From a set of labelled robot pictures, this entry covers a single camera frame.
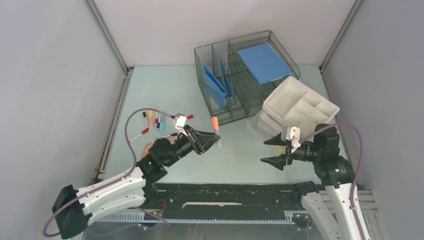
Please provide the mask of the pink highlighter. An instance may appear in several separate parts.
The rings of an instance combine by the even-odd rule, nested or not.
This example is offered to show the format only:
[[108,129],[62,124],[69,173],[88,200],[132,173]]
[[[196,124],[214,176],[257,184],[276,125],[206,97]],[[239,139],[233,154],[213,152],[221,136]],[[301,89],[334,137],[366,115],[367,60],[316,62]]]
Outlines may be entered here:
[[171,144],[174,144],[178,139],[178,135],[169,135],[166,136],[165,139],[169,140]]

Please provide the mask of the blue highlighter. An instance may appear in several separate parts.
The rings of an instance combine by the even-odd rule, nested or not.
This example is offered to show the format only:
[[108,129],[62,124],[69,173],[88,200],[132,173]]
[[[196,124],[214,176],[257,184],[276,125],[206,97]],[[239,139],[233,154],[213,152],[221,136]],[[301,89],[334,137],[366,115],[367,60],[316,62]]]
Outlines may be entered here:
[[166,116],[164,114],[160,115],[160,122],[159,122],[159,131],[164,132],[166,127]]

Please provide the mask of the blue folder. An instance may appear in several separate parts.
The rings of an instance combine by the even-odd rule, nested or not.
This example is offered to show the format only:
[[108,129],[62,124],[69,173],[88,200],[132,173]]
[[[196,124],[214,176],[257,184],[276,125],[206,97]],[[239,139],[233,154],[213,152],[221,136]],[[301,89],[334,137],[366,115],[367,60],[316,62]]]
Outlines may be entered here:
[[219,60],[222,80],[227,93],[227,98],[233,102],[235,100],[235,88],[233,78],[231,76],[231,69],[227,67],[226,62]]
[[237,51],[258,85],[294,76],[289,65],[269,43],[262,43]]
[[201,80],[205,84],[209,94],[212,96],[219,108],[225,110],[227,106],[226,89],[203,62],[200,62],[200,68]]

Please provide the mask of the white plastic drawer organizer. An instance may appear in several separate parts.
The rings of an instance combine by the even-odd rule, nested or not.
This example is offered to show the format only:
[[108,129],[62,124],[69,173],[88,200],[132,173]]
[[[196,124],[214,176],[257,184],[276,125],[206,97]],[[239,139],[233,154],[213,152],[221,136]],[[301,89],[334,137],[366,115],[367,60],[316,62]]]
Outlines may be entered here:
[[275,137],[286,127],[299,128],[304,138],[340,111],[336,104],[293,76],[260,87],[267,88],[266,96],[260,99],[259,112],[247,120],[246,128],[263,140]]

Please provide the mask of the orange highlighter with yellow cap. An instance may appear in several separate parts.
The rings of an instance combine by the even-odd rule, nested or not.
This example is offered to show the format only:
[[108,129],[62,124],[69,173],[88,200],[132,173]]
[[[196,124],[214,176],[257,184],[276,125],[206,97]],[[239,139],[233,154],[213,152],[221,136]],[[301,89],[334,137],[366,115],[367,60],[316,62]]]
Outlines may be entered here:
[[154,112],[152,110],[147,111],[148,128],[152,129],[155,125]]

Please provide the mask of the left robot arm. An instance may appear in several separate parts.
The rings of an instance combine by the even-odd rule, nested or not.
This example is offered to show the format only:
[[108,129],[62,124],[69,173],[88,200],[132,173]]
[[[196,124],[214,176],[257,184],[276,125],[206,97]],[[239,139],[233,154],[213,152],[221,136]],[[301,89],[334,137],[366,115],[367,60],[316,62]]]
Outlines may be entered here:
[[213,132],[198,131],[189,125],[184,130],[173,142],[167,138],[155,140],[148,154],[121,174],[78,189],[71,184],[62,188],[52,206],[61,238],[75,237],[115,212],[156,206],[154,184],[168,173],[166,169],[191,152],[204,154],[220,140]]

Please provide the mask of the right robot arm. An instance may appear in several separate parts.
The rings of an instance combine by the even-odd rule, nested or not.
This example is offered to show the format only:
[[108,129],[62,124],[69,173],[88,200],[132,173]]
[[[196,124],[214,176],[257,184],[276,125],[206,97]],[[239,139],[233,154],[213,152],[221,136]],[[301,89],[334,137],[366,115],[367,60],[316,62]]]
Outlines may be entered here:
[[279,156],[265,157],[261,162],[283,170],[296,161],[310,162],[324,186],[334,208],[332,215],[323,203],[323,197],[312,181],[296,183],[291,194],[291,204],[305,209],[308,220],[326,240],[369,240],[371,238],[359,203],[357,173],[351,162],[340,155],[338,126],[347,123],[320,123],[315,131],[301,137],[298,127],[285,127],[276,136],[264,141],[265,145],[280,146],[285,152]]

